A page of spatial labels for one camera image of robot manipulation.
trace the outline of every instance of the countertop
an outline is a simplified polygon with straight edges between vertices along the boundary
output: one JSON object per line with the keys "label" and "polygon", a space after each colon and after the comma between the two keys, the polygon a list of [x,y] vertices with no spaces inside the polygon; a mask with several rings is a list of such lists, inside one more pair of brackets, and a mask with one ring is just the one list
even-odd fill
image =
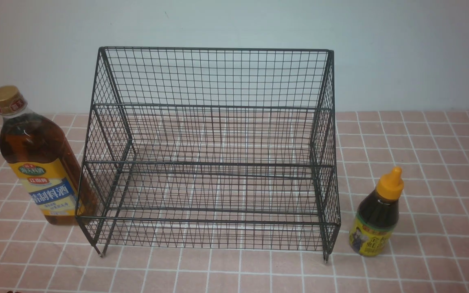
{"label": "countertop", "polygon": [[[85,115],[50,115],[82,154]],[[47,224],[0,155],[0,293],[467,293],[469,112],[337,113],[342,227],[320,252],[110,246]],[[403,167],[400,221],[383,254],[348,245],[359,202]]]}

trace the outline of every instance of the plastic bottle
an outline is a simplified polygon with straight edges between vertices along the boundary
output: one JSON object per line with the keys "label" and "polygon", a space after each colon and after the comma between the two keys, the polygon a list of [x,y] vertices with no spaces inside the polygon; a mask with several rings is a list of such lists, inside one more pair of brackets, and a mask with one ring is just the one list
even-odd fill
{"label": "plastic bottle", "polygon": [[359,204],[349,243],[362,256],[383,251],[399,219],[399,197],[404,183],[402,169],[395,167],[379,179],[376,189]]}
{"label": "plastic bottle", "polygon": [[[50,224],[74,225],[81,167],[63,130],[27,105],[17,87],[0,87],[1,154]],[[80,191],[77,215],[93,215],[97,199],[84,179]]]}

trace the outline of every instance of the amber liquid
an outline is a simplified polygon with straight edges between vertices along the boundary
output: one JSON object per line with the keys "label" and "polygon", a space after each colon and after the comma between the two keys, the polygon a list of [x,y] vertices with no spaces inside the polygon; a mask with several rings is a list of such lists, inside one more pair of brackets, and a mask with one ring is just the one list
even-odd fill
{"label": "amber liquid", "polygon": [[374,190],[359,204],[357,212],[372,227],[393,228],[399,220],[399,201],[387,200]]}
{"label": "amber liquid", "polygon": [[[63,130],[54,122],[36,113],[5,119],[0,134],[1,154],[9,164],[19,162],[52,163],[61,161],[75,190],[79,189],[81,167]],[[86,180],[82,180],[80,198],[84,205],[81,216],[95,214],[97,199]],[[45,215],[54,225],[76,225],[74,216]]]}

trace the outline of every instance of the yellow squeeze cap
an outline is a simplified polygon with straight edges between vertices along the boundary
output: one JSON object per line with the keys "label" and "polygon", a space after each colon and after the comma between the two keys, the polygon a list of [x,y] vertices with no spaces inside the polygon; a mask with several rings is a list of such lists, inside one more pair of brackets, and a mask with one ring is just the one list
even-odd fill
{"label": "yellow squeeze cap", "polygon": [[379,179],[376,191],[381,197],[388,200],[397,200],[403,191],[404,183],[401,179],[403,170],[400,167],[394,167],[389,174],[384,174]]}

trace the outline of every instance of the wire shelf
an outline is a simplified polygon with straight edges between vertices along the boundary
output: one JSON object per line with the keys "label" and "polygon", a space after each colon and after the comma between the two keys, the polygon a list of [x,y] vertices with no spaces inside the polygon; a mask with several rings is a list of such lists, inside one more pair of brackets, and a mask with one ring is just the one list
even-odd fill
{"label": "wire shelf", "polygon": [[[333,51],[100,48],[81,180],[109,244],[333,250]],[[104,244],[101,251],[97,244]]]}

